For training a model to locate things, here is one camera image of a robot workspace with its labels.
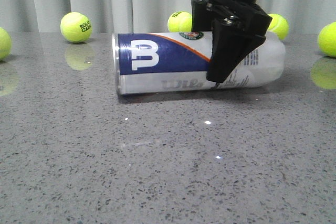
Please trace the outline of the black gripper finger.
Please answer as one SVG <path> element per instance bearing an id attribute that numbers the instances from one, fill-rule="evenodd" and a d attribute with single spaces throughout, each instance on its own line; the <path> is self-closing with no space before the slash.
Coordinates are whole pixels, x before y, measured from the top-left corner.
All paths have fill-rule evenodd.
<path id="1" fill-rule="evenodd" d="M 266 27 L 242 28 L 224 20 L 212 22 L 212 55 L 206 79 L 224 82 L 236 66 L 265 40 Z"/>
<path id="2" fill-rule="evenodd" d="M 206 0 L 191 0 L 192 7 L 192 28 L 191 31 L 211 31 L 212 15 L 208 10 Z"/>

